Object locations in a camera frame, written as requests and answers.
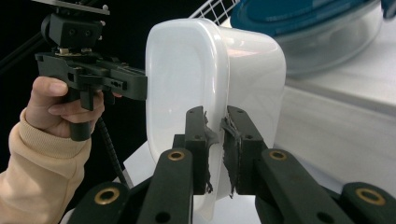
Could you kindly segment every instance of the white wire rack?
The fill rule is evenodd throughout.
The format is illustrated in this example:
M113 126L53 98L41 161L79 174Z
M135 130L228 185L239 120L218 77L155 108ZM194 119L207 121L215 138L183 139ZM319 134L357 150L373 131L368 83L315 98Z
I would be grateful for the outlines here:
M206 18L221 25L230 17L231 10L238 2L239 0L208 0L189 18Z

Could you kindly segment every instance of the finger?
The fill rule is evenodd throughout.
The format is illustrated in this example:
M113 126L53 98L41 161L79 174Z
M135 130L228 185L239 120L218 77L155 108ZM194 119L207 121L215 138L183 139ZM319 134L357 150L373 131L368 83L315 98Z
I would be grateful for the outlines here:
M44 96L64 96L67 94L67 84L54 77L37 77L32 89Z
M93 110L97 109L98 107L104 104L103 93L98 92L93 97ZM53 105L49 108L49 112L52 115L63 115L63 116L70 116L74 114L81 114L86 113L88 110L81 107L81 101L76 100L73 102L60 104L60 105Z
M121 95L121 94L119 94L119 93L115 93L115 92L113 92L113 95L114 95L115 97L117 97L117 98L121 98L121 97L122 97L122 95Z
M59 97L66 95L67 90L66 83L57 78L37 77L33 83L29 104L50 106Z
M105 106L101 105L96 109L94 109L93 111L86 110L85 113L61 115L61 117L72 123L83 123L83 122L98 120L102 116L104 111L105 111Z

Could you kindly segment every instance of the sweater cuff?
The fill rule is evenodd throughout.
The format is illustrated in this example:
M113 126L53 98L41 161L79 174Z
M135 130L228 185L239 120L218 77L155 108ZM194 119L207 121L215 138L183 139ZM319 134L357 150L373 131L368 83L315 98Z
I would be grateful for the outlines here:
M75 157L87 141L76 142L71 138L62 138L44 133L41 130L31 126L25 118L26 108L23 109L20 116L19 130L23 143L30 149L58 159L70 159Z

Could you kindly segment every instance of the black handle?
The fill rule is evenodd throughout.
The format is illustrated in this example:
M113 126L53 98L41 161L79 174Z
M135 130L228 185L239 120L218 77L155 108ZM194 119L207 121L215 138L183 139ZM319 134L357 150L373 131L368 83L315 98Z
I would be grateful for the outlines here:
M72 102L80 99L79 90L69 87L67 93L67 102ZM89 122L83 123L70 123L70 137L73 141L81 142L90 139L91 127Z

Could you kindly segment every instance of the cable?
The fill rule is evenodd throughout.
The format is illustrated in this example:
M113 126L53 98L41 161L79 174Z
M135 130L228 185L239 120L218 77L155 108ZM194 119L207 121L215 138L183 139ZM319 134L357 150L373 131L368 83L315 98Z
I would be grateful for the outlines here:
M0 76L44 43L45 40L42 37L41 32L38 32L24 44L8 54L7 57L0 61Z
M106 151L117 174L117 177L119 178L121 184L128 187L128 183L120 167L119 159L117 158L116 150L114 149L113 143L111 142L110 135L108 134L107 127L102 117L96 122L96 126L99 128L103 140L105 141Z

